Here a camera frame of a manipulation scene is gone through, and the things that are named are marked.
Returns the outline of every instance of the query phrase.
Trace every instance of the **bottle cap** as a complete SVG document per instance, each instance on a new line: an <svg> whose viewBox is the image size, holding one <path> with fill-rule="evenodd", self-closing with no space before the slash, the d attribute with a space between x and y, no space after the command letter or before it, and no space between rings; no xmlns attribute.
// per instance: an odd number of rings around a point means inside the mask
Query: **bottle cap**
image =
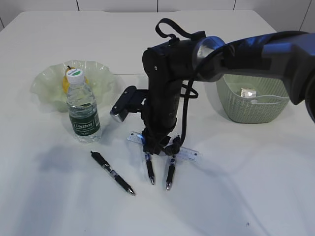
<svg viewBox="0 0 315 236"><path fill-rule="evenodd" d="M84 82L84 73L80 69L71 69L66 73L67 80L70 84L76 85Z"/></svg>

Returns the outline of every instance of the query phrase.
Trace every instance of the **clear ruler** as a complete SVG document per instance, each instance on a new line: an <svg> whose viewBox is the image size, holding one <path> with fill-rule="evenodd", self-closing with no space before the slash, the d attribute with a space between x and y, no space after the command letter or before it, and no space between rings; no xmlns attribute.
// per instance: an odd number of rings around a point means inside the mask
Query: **clear ruler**
<svg viewBox="0 0 315 236"><path fill-rule="evenodd" d="M127 140L142 145L142 134L138 132L131 132ZM198 159L200 159L202 156L201 153L198 151L186 147L181 147L176 157L187 161L198 161Z"/></svg>

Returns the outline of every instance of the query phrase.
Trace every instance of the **black pen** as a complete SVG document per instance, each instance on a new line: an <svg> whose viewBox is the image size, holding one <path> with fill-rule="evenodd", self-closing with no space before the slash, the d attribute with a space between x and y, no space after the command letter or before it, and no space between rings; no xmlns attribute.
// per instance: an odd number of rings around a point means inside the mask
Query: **black pen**
<svg viewBox="0 0 315 236"><path fill-rule="evenodd" d="M154 178L154 172L153 172L153 166L152 166L152 161L151 161L151 155L148 151L144 152L145 159L146 159L146 165L147 165L147 170L148 170L148 176L151 181L151 184L154 184L155 178Z"/></svg>
<svg viewBox="0 0 315 236"><path fill-rule="evenodd" d="M176 166L176 155L173 155L172 159L169 162L168 174L166 179L166 190L170 190L173 184L173 177L175 173Z"/></svg>
<svg viewBox="0 0 315 236"><path fill-rule="evenodd" d="M107 170L109 172L109 174L111 175L111 177L121 186L123 187L123 189L130 193L131 195L136 195L134 190L131 188L131 186L129 184L127 184L126 181L124 181L123 178L120 177L119 174L117 174L116 171L112 170L110 168L109 163L101 156L101 154L99 154L98 152L93 152L91 151L92 157L93 159L105 170Z"/></svg>

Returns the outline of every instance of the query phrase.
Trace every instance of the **bottle label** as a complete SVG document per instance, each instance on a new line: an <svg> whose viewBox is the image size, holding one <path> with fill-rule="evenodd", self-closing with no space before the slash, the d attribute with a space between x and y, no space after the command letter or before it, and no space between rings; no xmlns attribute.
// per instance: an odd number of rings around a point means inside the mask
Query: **bottle label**
<svg viewBox="0 0 315 236"><path fill-rule="evenodd" d="M74 130L74 133L80 136L88 136L94 134L99 130L98 112L94 112L93 115L86 118L74 118L70 116L70 121Z"/></svg>

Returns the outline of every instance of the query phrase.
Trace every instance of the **green basket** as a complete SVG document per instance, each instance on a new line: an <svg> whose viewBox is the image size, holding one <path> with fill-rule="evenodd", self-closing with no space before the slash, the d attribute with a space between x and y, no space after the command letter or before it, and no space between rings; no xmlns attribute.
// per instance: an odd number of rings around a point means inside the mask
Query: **green basket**
<svg viewBox="0 0 315 236"><path fill-rule="evenodd" d="M242 88L254 89L257 96L241 97ZM225 74L217 89L226 114L237 123L271 122L289 102L283 82L276 79Z"/></svg>

